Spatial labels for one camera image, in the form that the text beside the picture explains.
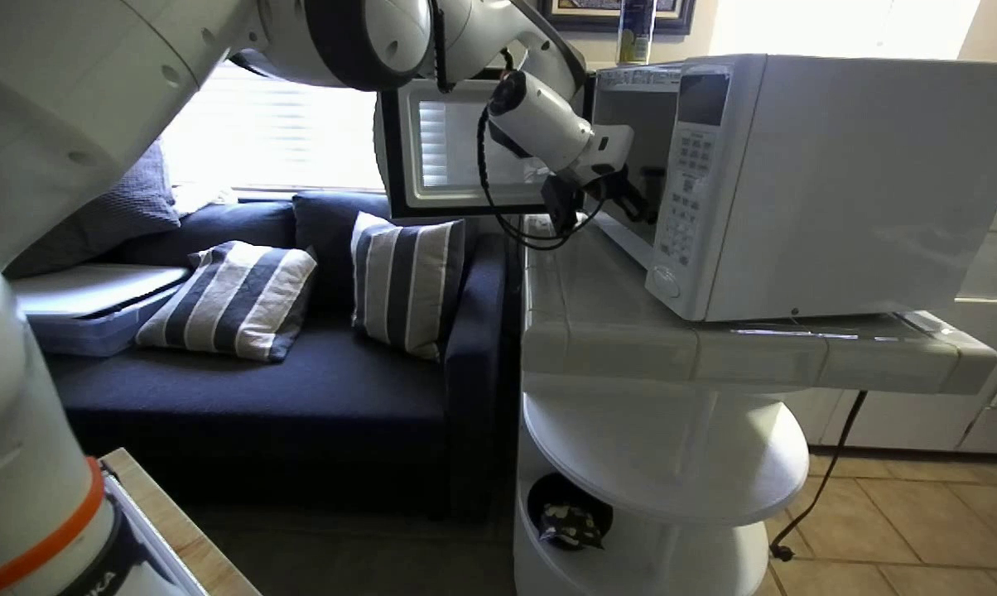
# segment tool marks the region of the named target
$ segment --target tiled floor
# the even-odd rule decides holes
[[[829,456],[773,520],[773,536],[811,501]],[[844,456],[770,561],[761,596],[997,596],[997,462]]]
[[[811,479],[773,536],[813,493]],[[510,524],[210,508],[198,520],[266,593],[513,596]],[[997,596],[997,462],[844,456],[761,596]]]

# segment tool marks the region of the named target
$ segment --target orange stripe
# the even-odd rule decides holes
[[[86,493],[86,501],[39,541],[32,541],[32,549],[27,549],[24,557],[8,560],[6,566],[0,566],[0,590],[8,590],[14,582],[27,580],[28,571],[37,571],[39,566],[46,566],[56,552],[62,552],[98,513],[103,503],[103,472],[98,472],[98,460],[86,456],[90,472],[92,472],[92,485]]]

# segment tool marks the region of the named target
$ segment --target striped pillow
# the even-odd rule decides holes
[[[462,243],[462,220],[390,224],[361,211],[352,235],[354,332],[436,359],[461,293]]]
[[[302,328],[315,259],[302,247],[225,242],[134,332],[134,343],[284,359]]]

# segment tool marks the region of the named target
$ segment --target microwave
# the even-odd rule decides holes
[[[649,206],[595,220],[685,320],[942,303],[997,211],[997,64],[698,55],[588,103]]]

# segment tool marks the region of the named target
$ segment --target navy blue couch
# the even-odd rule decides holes
[[[179,230],[113,252],[120,260],[183,266],[225,237],[305,243],[317,253],[317,280],[280,365],[144,346],[50,355],[79,443],[90,453],[128,447],[184,503],[483,517],[500,477],[497,421],[513,399],[513,247],[470,224],[442,359],[405,358],[346,325],[356,209],[385,216],[385,198],[305,192],[295,200],[210,206]]]

